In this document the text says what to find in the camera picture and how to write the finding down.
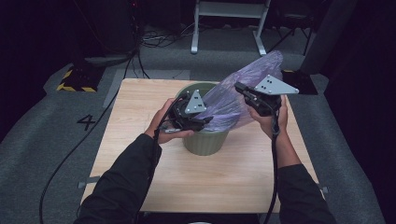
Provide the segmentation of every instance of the wooden table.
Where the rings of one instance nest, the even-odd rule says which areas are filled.
[[[102,175],[136,137],[147,129],[167,98],[194,81],[134,79],[122,81],[91,176]],[[289,105],[288,132],[300,159],[317,181]],[[273,190],[271,141],[257,122],[230,131],[221,150],[197,156],[181,139],[163,144],[142,211],[265,213]],[[88,184],[83,199],[92,193]],[[274,212],[279,211],[276,202]]]

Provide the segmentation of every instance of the black sleeve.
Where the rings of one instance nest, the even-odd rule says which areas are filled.
[[[318,185],[302,164],[278,170],[278,197],[282,224],[336,223]]]
[[[119,155],[82,203],[75,224],[132,223],[145,200],[152,166],[157,165],[162,152],[157,145],[158,155],[154,156],[153,144],[151,137],[140,134]]]

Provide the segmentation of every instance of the purple plastic bag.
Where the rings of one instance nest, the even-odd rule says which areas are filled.
[[[235,90],[234,84],[239,81],[247,86],[255,87],[267,75],[282,80],[279,68],[282,61],[282,54],[279,51],[272,51],[230,74],[208,92],[203,97],[207,110],[196,116],[198,119],[213,116],[203,131],[226,132],[253,121],[248,113],[244,96]]]

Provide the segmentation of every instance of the green bucket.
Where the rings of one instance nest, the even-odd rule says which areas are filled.
[[[194,82],[183,89],[177,94],[179,96],[187,91],[194,92],[199,90],[202,97],[206,95],[210,90],[216,86],[214,82]],[[198,156],[209,156],[218,152],[226,137],[228,132],[206,132],[200,131],[196,132],[191,137],[183,138],[184,147],[192,154]]]

